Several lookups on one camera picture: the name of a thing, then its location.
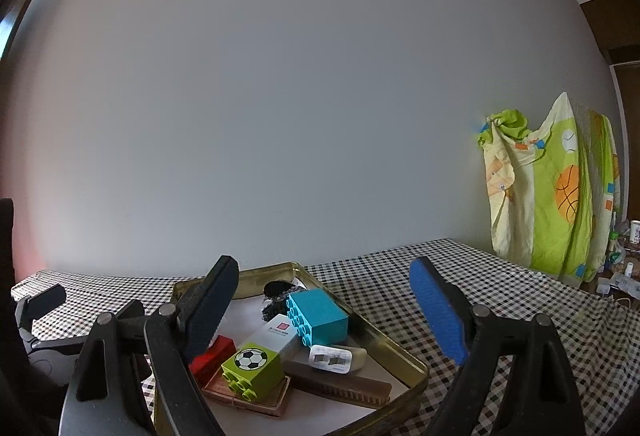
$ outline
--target metal tray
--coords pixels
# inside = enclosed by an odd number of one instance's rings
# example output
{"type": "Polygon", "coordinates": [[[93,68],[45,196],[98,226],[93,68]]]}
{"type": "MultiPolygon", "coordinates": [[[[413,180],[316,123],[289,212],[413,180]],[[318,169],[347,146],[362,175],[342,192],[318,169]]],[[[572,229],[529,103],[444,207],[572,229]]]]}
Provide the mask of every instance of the metal tray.
{"type": "MultiPolygon", "coordinates": [[[[429,381],[429,372],[425,364],[410,355],[389,337],[383,334],[369,321],[361,317],[353,308],[327,290],[322,283],[308,273],[299,263],[281,263],[261,269],[242,270],[238,289],[234,299],[247,299],[262,295],[264,285],[276,279],[292,281],[298,278],[308,289],[321,288],[349,315],[349,335],[369,356],[389,374],[404,384],[408,389],[390,403],[362,418],[331,431],[327,436],[364,436],[377,435],[398,427],[413,416],[420,407],[420,401],[429,381]]],[[[182,294],[202,279],[192,279],[174,285],[172,302],[176,302],[182,294]]],[[[156,400],[160,392],[156,389],[156,400]]],[[[155,402],[154,421],[159,436],[170,436],[173,432],[166,422],[161,408],[162,403],[155,402]]]]}

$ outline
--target table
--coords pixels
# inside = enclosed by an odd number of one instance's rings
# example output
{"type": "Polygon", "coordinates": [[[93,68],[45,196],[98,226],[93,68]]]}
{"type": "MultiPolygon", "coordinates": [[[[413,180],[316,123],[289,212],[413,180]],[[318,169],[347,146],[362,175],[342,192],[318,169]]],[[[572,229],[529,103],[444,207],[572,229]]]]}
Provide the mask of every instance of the table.
{"type": "MultiPolygon", "coordinates": [[[[421,434],[456,372],[453,361],[437,346],[409,288],[409,264],[419,256],[428,256],[470,302],[485,304],[497,315],[525,319],[539,312],[549,315],[576,377],[587,434],[606,433],[640,382],[640,315],[540,272],[439,239],[307,267],[327,288],[429,366],[430,386],[420,411],[393,434],[421,434]]],[[[98,313],[115,311],[129,299],[140,299],[150,313],[170,298],[175,282],[185,279],[189,277],[103,277],[42,270],[18,283],[12,293],[20,299],[57,283],[65,286],[66,303],[33,327],[38,337],[55,339],[88,333],[98,313]]],[[[509,366],[510,357],[502,357],[474,434],[491,431],[509,366]]],[[[152,378],[145,381],[143,390],[152,406],[152,378]]]]}

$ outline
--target red toy block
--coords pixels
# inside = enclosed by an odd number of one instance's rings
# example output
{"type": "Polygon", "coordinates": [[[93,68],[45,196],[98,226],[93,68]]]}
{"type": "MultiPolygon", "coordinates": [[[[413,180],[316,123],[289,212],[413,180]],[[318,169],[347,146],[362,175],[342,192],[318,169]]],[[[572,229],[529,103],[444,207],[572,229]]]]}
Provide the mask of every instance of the red toy block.
{"type": "Polygon", "coordinates": [[[196,356],[189,364],[189,370],[200,387],[204,387],[220,369],[222,362],[236,354],[233,340],[218,335],[213,345],[202,355],[196,356]]]}

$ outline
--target silver bolt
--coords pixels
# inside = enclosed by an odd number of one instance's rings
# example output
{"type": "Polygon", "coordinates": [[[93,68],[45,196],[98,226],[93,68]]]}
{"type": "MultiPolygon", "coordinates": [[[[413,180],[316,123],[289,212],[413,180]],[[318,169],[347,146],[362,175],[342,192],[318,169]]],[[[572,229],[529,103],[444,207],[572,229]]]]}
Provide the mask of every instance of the silver bolt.
{"type": "Polygon", "coordinates": [[[165,302],[158,308],[158,313],[162,315],[162,317],[171,317],[171,315],[175,313],[175,304],[172,302],[165,302]]]}
{"type": "Polygon", "coordinates": [[[113,314],[106,311],[98,315],[98,318],[96,319],[96,321],[98,324],[101,324],[104,326],[105,324],[109,324],[112,318],[113,318],[113,314]]]}
{"type": "Polygon", "coordinates": [[[551,319],[549,318],[549,315],[545,315],[543,313],[536,315],[536,322],[541,326],[551,326],[551,319]]]}
{"type": "Polygon", "coordinates": [[[484,304],[475,304],[471,311],[476,317],[489,317],[491,315],[491,310],[484,304]]]}

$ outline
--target blue toy block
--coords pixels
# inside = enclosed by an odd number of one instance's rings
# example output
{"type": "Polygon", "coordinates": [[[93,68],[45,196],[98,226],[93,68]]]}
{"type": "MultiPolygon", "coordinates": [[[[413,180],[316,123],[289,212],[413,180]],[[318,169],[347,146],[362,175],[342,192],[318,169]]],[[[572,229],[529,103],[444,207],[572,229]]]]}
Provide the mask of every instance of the blue toy block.
{"type": "Polygon", "coordinates": [[[328,346],[347,338],[349,317],[321,289],[292,293],[287,308],[287,317],[305,346],[328,346]]]}

